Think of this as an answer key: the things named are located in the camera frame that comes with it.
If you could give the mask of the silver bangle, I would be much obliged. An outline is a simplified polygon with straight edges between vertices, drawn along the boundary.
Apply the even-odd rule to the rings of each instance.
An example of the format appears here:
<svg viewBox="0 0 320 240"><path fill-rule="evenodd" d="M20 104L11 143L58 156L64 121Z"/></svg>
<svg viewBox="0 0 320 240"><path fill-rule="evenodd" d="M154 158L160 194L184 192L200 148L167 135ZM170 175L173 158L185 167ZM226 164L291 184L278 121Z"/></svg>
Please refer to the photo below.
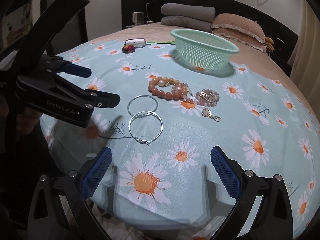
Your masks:
<svg viewBox="0 0 320 240"><path fill-rule="evenodd" d="M137 112L147 111L141 113L141 116L150 115L149 111L156 112L158 109L158 101L151 95L138 95L132 98L127 104L127 112L130 116L134 116Z"/></svg>
<svg viewBox="0 0 320 240"><path fill-rule="evenodd" d="M140 111L134 114L128 123L131 138L138 144L149 146L163 133L163 120L154 111Z"/></svg>

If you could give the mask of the gold keychain charm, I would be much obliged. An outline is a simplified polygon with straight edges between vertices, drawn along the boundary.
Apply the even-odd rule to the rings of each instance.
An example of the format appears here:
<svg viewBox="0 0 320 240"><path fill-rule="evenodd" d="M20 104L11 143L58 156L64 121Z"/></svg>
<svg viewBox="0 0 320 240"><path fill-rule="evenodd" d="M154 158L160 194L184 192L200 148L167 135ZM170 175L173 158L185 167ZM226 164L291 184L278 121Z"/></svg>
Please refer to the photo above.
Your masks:
<svg viewBox="0 0 320 240"><path fill-rule="evenodd" d="M220 122L221 118L219 116L214 116L210 109L204 108L201 112L202 116L208 119L212 119L215 122Z"/></svg>

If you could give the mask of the dark door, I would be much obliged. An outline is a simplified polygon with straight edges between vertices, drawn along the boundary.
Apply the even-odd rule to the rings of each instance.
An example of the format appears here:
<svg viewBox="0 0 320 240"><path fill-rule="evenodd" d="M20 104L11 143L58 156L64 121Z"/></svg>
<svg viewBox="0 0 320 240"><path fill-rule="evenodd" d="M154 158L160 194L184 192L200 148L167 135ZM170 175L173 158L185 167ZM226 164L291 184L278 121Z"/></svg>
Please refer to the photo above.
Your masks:
<svg viewBox="0 0 320 240"><path fill-rule="evenodd" d="M40 0L40 12L54 7L50 18L59 31L46 48L47 54L57 55L88 41L85 6L88 0Z"/></svg>

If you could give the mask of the iridescent round ball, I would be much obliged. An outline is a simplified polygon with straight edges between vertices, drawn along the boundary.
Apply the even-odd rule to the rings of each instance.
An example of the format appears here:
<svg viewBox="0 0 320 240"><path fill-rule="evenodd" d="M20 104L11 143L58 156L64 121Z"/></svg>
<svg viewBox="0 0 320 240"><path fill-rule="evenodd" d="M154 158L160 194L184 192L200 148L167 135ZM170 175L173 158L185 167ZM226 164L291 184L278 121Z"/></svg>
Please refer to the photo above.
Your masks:
<svg viewBox="0 0 320 240"><path fill-rule="evenodd" d="M122 52L125 54L131 54L136 51L135 46L133 45L124 45L122 48Z"/></svg>

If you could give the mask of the white earbud case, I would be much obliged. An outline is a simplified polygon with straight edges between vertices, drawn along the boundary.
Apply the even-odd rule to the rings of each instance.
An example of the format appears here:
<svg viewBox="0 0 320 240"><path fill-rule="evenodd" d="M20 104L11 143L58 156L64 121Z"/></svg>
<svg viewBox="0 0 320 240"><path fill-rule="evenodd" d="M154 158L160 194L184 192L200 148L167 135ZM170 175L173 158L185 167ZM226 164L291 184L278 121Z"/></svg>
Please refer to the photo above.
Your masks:
<svg viewBox="0 0 320 240"><path fill-rule="evenodd" d="M124 44L126 46L134 46L135 48L143 48L147 45L147 41L144 38L132 38L126 40Z"/></svg>

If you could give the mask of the daisy print blue cloth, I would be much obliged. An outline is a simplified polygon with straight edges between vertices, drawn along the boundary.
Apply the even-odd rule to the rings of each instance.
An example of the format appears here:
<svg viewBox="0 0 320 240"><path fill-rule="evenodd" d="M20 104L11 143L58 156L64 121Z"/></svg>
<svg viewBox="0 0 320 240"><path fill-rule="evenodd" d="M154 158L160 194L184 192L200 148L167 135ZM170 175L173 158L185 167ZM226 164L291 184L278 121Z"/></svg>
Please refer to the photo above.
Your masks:
<svg viewBox="0 0 320 240"><path fill-rule="evenodd" d="M217 73L189 68L172 44L151 44L126 55L120 41L88 42L61 56L87 67L73 84L115 93L115 108L95 109L80 128L47 115L41 119L51 154L65 171L79 169L102 147L113 160L92 197L126 224L169 239L207 237L233 207L211 160L220 146L243 169L280 174L287 188L293 235L300 236L319 207L319 121L279 80L232 62ZM162 135L149 146L128 130L128 102L138 95L158 101ZM221 118L202 116L204 108Z"/></svg>

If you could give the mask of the white bedside appliance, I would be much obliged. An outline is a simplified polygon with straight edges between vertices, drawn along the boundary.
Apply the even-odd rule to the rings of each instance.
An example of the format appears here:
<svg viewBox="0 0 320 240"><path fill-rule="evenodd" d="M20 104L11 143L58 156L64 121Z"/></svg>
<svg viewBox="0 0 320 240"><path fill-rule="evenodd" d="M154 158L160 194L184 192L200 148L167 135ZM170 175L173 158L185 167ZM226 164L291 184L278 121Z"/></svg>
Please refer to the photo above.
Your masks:
<svg viewBox="0 0 320 240"><path fill-rule="evenodd" d="M134 25L143 25L145 23L144 12L138 11L132 13L132 22Z"/></svg>

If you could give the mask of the green plastic mesh basket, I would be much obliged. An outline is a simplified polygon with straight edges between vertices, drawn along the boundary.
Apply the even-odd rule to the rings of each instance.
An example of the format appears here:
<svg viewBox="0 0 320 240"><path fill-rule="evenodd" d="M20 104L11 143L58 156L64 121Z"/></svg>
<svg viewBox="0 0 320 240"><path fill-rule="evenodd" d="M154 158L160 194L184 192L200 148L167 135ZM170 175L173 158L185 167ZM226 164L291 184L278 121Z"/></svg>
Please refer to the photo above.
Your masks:
<svg viewBox="0 0 320 240"><path fill-rule="evenodd" d="M178 56L192 67L218 70L224 68L231 56L239 53L232 42L217 35L193 29L174 29Z"/></svg>

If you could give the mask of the grey folded blanket lower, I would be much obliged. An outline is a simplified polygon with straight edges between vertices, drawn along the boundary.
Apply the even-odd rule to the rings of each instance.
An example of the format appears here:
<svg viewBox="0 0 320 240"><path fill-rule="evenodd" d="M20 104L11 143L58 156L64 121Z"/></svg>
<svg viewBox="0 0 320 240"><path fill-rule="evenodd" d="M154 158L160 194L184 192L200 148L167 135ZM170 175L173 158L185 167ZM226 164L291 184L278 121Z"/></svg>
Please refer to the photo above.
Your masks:
<svg viewBox="0 0 320 240"><path fill-rule="evenodd" d="M177 26L200 31L211 31L211 23L185 16L165 16L161 19L161 25Z"/></svg>

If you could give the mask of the grey folded blanket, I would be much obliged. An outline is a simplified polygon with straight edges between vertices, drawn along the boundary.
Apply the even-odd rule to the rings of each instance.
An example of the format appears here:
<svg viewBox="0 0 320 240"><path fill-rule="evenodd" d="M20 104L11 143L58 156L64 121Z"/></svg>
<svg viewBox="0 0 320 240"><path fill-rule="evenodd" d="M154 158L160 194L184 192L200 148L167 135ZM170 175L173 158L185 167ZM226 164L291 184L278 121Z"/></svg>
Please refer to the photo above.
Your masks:
<svg viewBox="0 0 320 240"><path fill-rule="evenodd" d="M183 16L204 22L212 22L216 11L214 7L166 3L161 7L161 13L165 16Z"/></svg>
<svg viewBox="0 0 320 240"><path fill-rule="evenodd" d="M200 31L211 31L211 23L185 16L165 16L161 19L161 25L177 26Z"/></svg>

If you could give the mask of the cream curtain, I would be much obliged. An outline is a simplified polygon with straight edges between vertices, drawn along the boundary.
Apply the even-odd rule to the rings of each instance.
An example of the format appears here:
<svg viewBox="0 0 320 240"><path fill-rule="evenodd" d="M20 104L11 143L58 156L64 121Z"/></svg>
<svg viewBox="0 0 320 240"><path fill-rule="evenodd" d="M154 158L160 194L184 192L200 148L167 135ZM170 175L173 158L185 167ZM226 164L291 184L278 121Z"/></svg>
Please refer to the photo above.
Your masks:
<svg viewBox="0 0 320 240"><path fill-rule="evenodd" d="M319 20L306 0L290 79L319 115Z"/></svg>

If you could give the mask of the grey folded blanket upper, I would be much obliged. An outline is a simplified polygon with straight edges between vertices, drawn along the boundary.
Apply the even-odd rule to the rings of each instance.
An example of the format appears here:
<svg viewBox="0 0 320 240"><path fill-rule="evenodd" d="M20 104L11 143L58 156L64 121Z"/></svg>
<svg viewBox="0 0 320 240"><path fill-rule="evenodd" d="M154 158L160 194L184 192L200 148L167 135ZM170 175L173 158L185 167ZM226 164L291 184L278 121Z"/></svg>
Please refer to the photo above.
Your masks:
<svg viewBox="0 0 320 240"><path fill-rule="evenodd" d="M165 16L183 16L204 22L212 22L216 11L214 7L166 3L161 7L161 13Z"/></svg>

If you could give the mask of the beige bed cover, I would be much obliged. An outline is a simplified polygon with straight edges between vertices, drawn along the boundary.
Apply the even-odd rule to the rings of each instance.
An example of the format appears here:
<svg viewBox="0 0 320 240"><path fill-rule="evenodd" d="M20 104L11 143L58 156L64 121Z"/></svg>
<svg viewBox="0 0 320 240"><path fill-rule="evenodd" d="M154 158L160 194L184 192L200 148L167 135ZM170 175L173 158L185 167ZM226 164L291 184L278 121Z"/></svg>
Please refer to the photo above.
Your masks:
<svg viewBox="0 0 320 240"><path fill-rule="evenodd" d="M176 26L161 25L160 23L153 23L147 25L139 25L137 27L121 30L109 35L101 36L90 40L91 42L103 42L110 40L126 41L131 38L144 38L151 42L167 42L174 38L171 36L171 31L176 29ZM293 81L281 70L281 68L274 63L266 54L249 47L240 42L231 40L238 46L240 52L231 57L231 61L237 64L245 64L253 72L262 75L266 78L279 80L281 84L295 93L302 103L306 106L312 114L319 116L319 110L315 106L311 106L302 92L293 83Z"/></svg>

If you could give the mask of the brown teddy bear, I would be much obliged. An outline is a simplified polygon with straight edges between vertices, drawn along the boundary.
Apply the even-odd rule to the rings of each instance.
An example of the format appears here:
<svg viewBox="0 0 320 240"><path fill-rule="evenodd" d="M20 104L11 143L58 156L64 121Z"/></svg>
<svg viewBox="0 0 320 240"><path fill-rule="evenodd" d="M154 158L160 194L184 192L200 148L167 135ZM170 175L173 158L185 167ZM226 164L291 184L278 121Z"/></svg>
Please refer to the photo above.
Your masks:
<svg viewBox="0 0 320 240"><path fill-rule="evenodd" d="M265 37L265 43L264 46L266 47L267 53L272 53L274 52L274 47L273 47L274 41L270 37Z"/></svg>

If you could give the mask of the black headboard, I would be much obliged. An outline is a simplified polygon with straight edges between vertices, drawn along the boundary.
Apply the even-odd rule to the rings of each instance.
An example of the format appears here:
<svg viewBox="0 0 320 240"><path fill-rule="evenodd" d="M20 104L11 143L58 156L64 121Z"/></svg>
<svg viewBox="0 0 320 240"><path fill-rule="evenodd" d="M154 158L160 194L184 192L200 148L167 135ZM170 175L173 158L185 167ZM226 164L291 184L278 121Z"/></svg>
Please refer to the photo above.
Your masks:
<svg viewBox="0 0 320 240"><path fill-rule="evenodd" d="M288 61L296 46L298 35L287 26L266 13L234 0L121 0L122 29L132 25L132 13L144 12L144 20L160 22L164 16L161 6L166 3L179 3L193 6L214 7L215 14L236 14L256 21L267 37L274 41L274 54Z"/></svg>

